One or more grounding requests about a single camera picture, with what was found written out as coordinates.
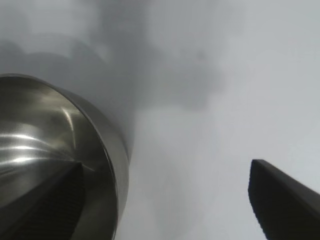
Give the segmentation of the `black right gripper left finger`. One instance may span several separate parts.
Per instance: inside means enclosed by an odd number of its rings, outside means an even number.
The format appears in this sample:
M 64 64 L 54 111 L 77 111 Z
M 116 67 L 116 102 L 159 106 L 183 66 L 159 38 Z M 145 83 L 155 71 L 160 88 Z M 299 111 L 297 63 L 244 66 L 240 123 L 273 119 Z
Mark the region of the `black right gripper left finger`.
M 70 240 L 86 201 L 83 166 L 68 162 L 27 191 L 0 191 L 2 240 Z

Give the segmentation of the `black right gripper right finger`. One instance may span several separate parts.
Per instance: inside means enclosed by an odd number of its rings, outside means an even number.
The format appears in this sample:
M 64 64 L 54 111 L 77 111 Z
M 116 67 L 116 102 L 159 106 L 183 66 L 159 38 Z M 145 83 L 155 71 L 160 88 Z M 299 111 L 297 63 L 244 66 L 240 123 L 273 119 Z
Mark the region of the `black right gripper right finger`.
M 268 240 L 318 240 L 320 195 L 263 159 L 250 165 L 248 197 Z

